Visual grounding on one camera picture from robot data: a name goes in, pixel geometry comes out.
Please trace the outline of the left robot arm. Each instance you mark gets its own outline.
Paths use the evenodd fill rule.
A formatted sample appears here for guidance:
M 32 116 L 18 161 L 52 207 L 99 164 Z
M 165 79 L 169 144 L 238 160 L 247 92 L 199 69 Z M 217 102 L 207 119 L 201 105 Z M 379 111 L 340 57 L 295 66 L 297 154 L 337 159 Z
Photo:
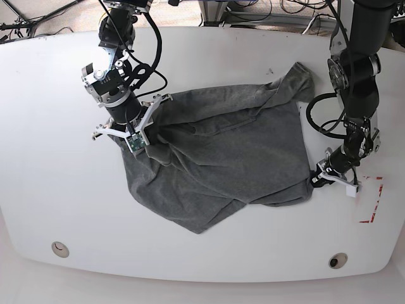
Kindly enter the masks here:
M 376 76 L 382 66 L 378 51 L 399 3 L 339 1 L 334 6 L 327 1 L 326 4 L 336 21 L 327 61 L 333 92 L 315 97 L 306 108 L 306 118 L 314 130 L 343 143 L 335 151 L 328 150 L 317 163 L 311 173 L 311 185 L 317 188 L 343 182 L 357 189 L 357 178 L 349 182 L 346 173 L 355 171 L 363 158 L 380 147 Z M 316 103 L 330 98 L 337 98 L 343 110 L 338 119 L 329 121 L 331 127 L 326 129 L 314 122 L 311 112 Z

